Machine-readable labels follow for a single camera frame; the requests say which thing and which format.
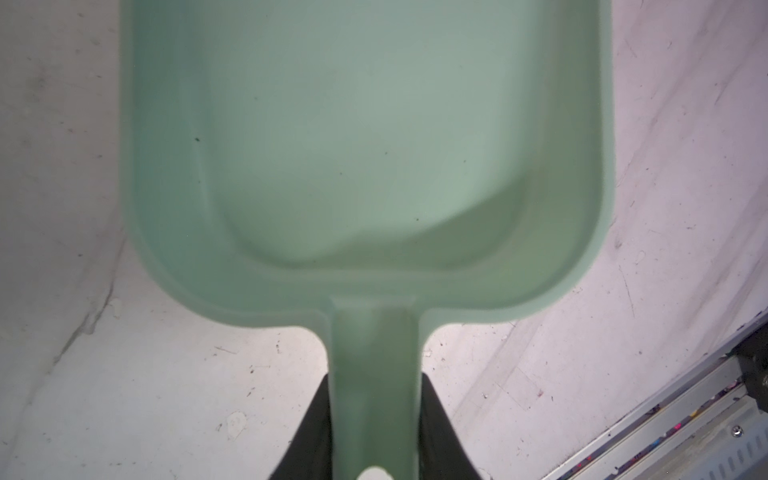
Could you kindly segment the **green plastic dustpan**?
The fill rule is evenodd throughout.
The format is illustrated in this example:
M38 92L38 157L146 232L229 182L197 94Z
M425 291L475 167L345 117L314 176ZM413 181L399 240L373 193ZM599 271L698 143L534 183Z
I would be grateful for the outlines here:
M184 307L300 327L332 474L420 475L422 352L587 272L614 197L607 1L123 1L123 218Z

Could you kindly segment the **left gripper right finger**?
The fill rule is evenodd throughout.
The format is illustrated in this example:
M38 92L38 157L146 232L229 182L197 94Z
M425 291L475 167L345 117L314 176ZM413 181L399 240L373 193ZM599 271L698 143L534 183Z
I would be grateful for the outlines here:
M426 373L421 377L418 455L422 480L481 479Z

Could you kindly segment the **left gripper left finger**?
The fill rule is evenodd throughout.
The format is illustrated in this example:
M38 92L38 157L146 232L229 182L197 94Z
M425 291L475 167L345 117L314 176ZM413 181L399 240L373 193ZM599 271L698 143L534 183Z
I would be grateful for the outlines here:
M332 424L328 375L325 375L284 456L270 480L330 480Z

